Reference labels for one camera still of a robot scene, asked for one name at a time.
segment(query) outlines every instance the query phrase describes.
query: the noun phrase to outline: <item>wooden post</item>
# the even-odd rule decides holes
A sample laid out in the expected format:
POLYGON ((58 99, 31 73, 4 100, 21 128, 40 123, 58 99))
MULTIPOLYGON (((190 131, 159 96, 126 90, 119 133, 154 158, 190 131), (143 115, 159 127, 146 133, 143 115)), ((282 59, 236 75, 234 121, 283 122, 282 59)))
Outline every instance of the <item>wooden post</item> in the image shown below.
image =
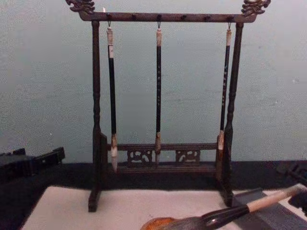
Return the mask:
POLYGON ((92 21, 93 27, 93 99, 94 99, 94 128, 93 128, 93 178, 94 185, 89 197, 89 212, 97 210, 102 183, 102 153, 100 129, 100 60, 99 60, 99 22, 92 21))
POLYGON ((222 167, 222 185, 225 189, 224 199, 228 206, 232 204, 232 188, 231 188, 231 146, 233 137, 232 121, 234 118, 235 99, 236 99, 236 86, 238 81, 239 63, 240 63, 240 51, 243 23, 236 24, 236 38, 234 46, 234 55, 231 68, 231 78, 229 86, 229 103, 227 113, 227 123, 224 130, 224 155, 223 155, 223 167, 222 167))

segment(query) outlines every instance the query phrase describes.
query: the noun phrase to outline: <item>decorative fretwork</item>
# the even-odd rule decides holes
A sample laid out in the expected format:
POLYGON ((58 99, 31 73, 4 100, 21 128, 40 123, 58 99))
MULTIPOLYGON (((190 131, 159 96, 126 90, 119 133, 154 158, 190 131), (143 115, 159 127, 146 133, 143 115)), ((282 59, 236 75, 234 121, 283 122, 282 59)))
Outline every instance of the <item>decorative fretwork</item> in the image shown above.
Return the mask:
POLYGON ((127 151, 129 168, 134 167, 151 167, 153 165, 153 151, 152 150, 133 150, 127 151))
POLYGON ((200 150, 176 150, 176 164, 199 164, 201 160, 200 150))
POLYGON ((68 5, 73 4, 70 9, 74 12, 85 12, 87 14, 93 14, 95 7, 92 0, 66 0, 68 5))
POLYGON ((262 8, 267 8, 270 3, 271 0, 244 0, 241 11, 246 17, 253 14, 262 14, 265 12, 262 8))

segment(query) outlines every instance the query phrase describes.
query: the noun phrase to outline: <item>wall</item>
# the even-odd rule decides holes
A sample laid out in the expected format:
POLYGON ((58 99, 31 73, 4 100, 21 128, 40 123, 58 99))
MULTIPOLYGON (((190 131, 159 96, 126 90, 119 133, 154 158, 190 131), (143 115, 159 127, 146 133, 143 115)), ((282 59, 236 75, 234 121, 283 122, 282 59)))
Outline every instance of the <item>wall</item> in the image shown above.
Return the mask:
MULTIPOLYGON (((96 11, 240 13, 243 1, 96 0, 96 11)), ((306 159, 307 3, 273 0, 243 30, 233 160, 306 159)), ((92 31, 65 0, 0 3, 0 152, 63 146, 92 160, 92 31)), ((154 143, 156 23, 112 23, 119 143, 154 143)), ((212 142, 219 131, 223 23, 161 23, 162 140, 212 142)), ((101 23, 101 129, 110 140, 107 22, 101 23)), ((162 160, 173 160, 165 155, 162 160)), ((213 160, 214 154, 204 154, 213 160)))

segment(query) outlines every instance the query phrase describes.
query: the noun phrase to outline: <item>carved dragon head finial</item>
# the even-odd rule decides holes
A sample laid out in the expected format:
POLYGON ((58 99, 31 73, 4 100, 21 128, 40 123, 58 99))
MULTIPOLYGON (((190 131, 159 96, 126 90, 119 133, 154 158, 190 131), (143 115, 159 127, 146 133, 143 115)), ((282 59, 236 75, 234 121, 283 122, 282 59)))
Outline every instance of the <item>carved dragon head finial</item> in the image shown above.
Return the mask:
POLYGON ((87 14, 93 14, 95 7, 92 0, 66 0, 68 5, 73 4, 70 9, 74 12, 85 12, 87 14))
POLYGON ((241 11, 246 17, 253 14, 262 14, 265 12, 262 7, 267 8, 270 3, 271 0, 244 0, 241 11))

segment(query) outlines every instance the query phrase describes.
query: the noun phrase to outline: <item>dark wooden frame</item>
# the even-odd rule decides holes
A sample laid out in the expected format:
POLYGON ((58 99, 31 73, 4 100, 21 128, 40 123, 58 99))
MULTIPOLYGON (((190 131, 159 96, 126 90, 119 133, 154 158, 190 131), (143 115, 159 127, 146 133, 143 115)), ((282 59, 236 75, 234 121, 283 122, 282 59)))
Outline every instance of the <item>dark wooden frame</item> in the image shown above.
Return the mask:
POLYGON ((233 62, 230 78, 229 104, 227 123, 224 129, 224 150, 218 154, 218 144, 187 143, 161 144, 161 150, 176 151, 176 162, 169 165, 154 166, 152 155, 154 144, 118 144, 118 150, 127 151, 128 165, 119 166, 118 173, 201 173, 207 177, 215 177, 226 205, 231 206, 233 193, 231 187, 231 147, 233 139, 233 116, 235 108, 236 87, 240 63, 242 30, 244 23, 252 23, 257 14, 264 13, 262 7, 268 7, 270 0, 244 0, 242 14, 179 14, 179 13, 117 13, 94 12, 92 0, 66 0, 73 6, 71 10, 78 12, 84 21, 91 21, 93 27, 93 98, 94 98, 94 128, 93 128, 93 179, 94 185, 89 197, 89 212, 97 210, 101 191, 106 188, 107 175, 112 172, 108 165, 110 145, 100 129, 100 59, 99 59, 99 22, 189 22, 189 23, 236 23, 236 37, 233 52, 233 62), (215 165, 200 164, 201 150, 216 150, 215 165))

